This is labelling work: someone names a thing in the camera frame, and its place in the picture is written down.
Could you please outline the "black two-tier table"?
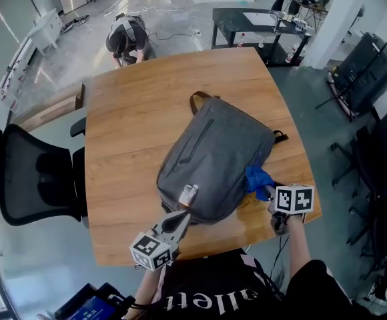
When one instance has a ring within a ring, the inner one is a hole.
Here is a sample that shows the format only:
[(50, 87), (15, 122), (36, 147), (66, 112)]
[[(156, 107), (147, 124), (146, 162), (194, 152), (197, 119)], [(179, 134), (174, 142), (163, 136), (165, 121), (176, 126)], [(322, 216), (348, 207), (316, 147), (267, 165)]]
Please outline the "black two-tier table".
[[(279, 21), (272, 26), (255, 26), (243, 15), (243, 12), (271, 13)], [(236, 35), (242, 33), (255, 33), (260, 37), (272, 36), (274, 40), (266, 43), (262, 39), (255, 43), (244, 43), (244, 47), (253, 47), (266, 67), (297, 67), (303, 61), (306, 45), (310, 42), (311, 35), (305, 30), (296, 30), (296, 24), (283, 20), (281, 12), (267, 9), (253, 8), (214, 8), (212, 11), (213, 31), (211, 48), (223, 49), (237, 47)], [(291, 63), (285, 59), (290, 51), (285, 51), (280, 45), (282, 35), (297, 35), (300, 38), (298, 50)]]

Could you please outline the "blue cloth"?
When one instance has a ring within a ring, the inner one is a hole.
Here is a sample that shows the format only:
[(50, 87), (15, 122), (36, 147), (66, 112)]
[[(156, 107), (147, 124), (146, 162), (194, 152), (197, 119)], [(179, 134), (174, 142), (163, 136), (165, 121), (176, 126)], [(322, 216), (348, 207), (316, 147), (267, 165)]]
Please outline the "blue cloth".
[(257, 165), (247, 166), (245, 176), (247, 179), (246, 192), (249, 194), (255, 193), (258, 200), (266, 201), (263, 186), (270, 185), (274, 182), (271, 176)]

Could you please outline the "person's black shirt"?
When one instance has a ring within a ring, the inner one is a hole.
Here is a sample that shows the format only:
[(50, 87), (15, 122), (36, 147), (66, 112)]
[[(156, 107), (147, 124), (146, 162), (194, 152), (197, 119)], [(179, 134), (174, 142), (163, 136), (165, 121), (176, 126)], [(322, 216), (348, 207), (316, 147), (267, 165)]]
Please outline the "person's black shirt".
[(281, 292), (242, 249), (175, 262), (157, 291), (136, 320), (387, 320), (351, 302), (321, 260), (307, 262)]

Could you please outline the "person's left forearm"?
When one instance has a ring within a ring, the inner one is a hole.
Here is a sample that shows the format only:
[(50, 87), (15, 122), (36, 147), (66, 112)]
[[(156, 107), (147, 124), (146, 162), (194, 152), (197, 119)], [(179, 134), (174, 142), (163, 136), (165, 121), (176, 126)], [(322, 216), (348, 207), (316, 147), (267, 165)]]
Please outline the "person's left forearm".
[[(151, 305), (161, 300), (161, 292), (164, 283), (167, 266), (155, 271), (147, 270), (143, 276), (139, 289), (135, 294), (135, 302), (139, 305)], [(125, 320), (143, 320), (152, 313), (153, 307), (149, 309), (130, 308), (124, 317)]]

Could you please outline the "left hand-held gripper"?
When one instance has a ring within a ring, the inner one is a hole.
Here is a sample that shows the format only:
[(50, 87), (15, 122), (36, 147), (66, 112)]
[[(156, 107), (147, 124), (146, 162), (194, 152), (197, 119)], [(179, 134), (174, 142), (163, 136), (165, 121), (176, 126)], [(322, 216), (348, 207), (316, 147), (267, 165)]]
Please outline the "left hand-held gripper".
[(140, 232), (129, 246), (135, 263), (150, 271), (171, 264), (190, 222), (190, 213), (175, 211), (161, 218), (152, 229)]

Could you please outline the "small white cabinet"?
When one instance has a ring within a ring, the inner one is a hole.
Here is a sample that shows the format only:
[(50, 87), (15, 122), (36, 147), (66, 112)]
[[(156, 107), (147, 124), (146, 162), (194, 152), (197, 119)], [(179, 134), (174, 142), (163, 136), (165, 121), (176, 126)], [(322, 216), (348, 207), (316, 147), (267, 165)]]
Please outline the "small white cabinet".
[(56, 9), (47, 12), (28, 32), (27, 37), (32, 40), (35, 48), (44, 57), (44, 50), (49, 46), (57, 48), (57, 39), (63, 27)]

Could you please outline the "person's right forearm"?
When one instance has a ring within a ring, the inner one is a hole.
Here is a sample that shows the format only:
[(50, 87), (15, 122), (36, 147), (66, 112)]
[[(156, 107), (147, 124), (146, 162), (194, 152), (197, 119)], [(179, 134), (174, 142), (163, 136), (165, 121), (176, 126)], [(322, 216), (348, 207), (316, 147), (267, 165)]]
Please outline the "person's right forearm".
[(293, 278), (303, 266), (311, 261), (311, 256), (302, 218), (292, 215), (286, 224), (290, 235), (290, 277)]

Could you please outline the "grey backpack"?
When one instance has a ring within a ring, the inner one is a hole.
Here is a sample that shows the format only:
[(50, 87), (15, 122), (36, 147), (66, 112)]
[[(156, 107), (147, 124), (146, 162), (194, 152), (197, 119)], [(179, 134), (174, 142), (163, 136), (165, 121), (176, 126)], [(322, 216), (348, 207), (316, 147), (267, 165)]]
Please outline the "grey backpack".
[[(262, 166), (272, 147), (288, 139), (218, 96), (189, 98), (192, 119), (166, 155), (157, 191), (166, 213), (188, 211), (193, 223), (214, 224), (230, 216), (247, 188), (247, 166)], [(193, 203), (178, 202), (185, 185), (199, 187)]]

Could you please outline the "black tablet blue screen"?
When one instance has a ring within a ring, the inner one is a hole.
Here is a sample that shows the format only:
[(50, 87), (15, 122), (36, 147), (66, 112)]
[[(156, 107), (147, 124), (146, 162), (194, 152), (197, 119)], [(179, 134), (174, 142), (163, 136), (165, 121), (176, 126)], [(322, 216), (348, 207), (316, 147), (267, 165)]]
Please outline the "black tablet blue screen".
[(54, 312), (54, 318), (55, 320), (122, 320), (134, 304), (134, 297), (124, 297), (109, 283), (104, 283), (100, 288), (95, 288), (88, 283)]

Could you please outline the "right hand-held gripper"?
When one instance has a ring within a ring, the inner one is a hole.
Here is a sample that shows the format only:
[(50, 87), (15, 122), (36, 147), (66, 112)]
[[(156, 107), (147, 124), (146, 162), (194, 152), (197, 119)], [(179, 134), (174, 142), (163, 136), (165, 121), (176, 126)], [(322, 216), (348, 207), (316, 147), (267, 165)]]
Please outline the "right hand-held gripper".
[(309, 185), (284, 185), (274, 181), (263, 186), (264, 198), (270, 202), (271, 226), (277, 236), (287, 233), (290, 216), (298, 215), (305, 221), (306, 214), (314, 210), (314, 187)]

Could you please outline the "small wooden work table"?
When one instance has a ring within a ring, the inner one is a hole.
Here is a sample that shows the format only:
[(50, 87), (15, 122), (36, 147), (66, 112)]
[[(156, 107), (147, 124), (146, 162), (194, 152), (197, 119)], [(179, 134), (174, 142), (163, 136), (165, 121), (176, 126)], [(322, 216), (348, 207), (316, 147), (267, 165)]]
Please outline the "small wooden work table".
[(292, 0), (299, 6), (296, 15), (298, 19), (304, 20), (317, 33), (325, 16), (328, 14), (327, 8), (320, 4), (318, 0)]

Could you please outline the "white tray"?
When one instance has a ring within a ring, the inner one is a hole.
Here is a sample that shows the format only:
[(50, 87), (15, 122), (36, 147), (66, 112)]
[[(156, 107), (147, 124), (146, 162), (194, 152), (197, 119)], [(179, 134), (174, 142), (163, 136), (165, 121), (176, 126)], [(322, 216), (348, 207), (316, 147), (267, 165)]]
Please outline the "white tray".
[(255, 26), (274, 27), (279, 21), (277, 16), (271, 13), (243, 12), (243, 15)]

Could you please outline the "wooden boards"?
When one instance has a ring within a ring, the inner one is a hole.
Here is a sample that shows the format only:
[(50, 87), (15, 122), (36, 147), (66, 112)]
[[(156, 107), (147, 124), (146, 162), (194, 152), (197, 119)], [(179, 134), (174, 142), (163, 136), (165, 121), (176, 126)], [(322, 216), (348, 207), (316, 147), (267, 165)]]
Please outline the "wooden boards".
[(24, 113), (12, 118), (11, 123), (30, 132), (44, 124), (83, 107), (85, 96), (84, 82), (77, 82), (58, 91), (44, 102), (33, 106)]

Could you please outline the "large black equipment case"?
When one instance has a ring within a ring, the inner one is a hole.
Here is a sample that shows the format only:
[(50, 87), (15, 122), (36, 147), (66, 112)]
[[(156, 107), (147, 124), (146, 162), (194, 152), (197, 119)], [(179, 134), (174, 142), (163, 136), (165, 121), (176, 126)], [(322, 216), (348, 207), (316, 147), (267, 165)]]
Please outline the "large black equipment case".
[(355, 119), (372, 110), (387, 91), (387, 44), (374, 33), (365, 33), (351, 53), (328, 72), (333, 95)]

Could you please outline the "white keychain charm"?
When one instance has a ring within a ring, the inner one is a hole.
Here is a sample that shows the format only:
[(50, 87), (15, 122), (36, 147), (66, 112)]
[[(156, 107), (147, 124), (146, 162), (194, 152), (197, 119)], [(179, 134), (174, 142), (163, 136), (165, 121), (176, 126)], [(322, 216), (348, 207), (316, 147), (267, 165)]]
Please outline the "white keychain charm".
[(189, 207), (193, 203), (198, 189), (199, 187), (197, 185), (185, 185), (179, 196), (178, 202), (186, 207)]

